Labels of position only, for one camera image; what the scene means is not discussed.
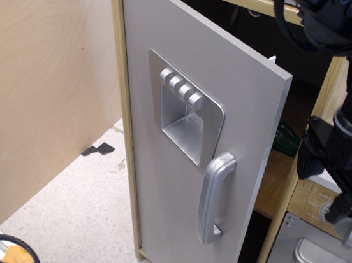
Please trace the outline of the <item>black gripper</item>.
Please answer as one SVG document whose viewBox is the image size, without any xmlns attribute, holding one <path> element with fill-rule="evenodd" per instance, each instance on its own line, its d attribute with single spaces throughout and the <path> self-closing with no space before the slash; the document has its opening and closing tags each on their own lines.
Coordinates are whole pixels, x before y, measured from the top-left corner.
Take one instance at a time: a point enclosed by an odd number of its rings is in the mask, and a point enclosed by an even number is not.
<svg viewBox="0 0 352 263">
<path fill-rule="evenodd" d="M 300 179 L 327 171 L 341 190 L 325 215 L 328 222 L 352 217 L 352 118 L 340 109 L 334 124 L 317 116 L 308 119 L 298 151 L 297 175 Z"/>
</svg>

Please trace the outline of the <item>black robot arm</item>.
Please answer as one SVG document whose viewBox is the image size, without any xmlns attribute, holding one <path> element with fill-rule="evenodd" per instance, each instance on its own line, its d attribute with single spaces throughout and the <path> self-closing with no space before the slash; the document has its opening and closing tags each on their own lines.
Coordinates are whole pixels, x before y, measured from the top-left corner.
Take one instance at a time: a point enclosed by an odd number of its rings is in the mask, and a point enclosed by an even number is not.
<svg viewBox="0 0 352 263">
<path fill-rule="evenodd" d="M 341 194 L 326 219 L 352 218 L 352 0 L 274 0 L 277 23 L 293 45 L 308 52 L 343 56 L 349 62 L 347 96 L 333 123 L 312 116 L 299 147 L 297 174 L 327 171 Z"/>
</svg>

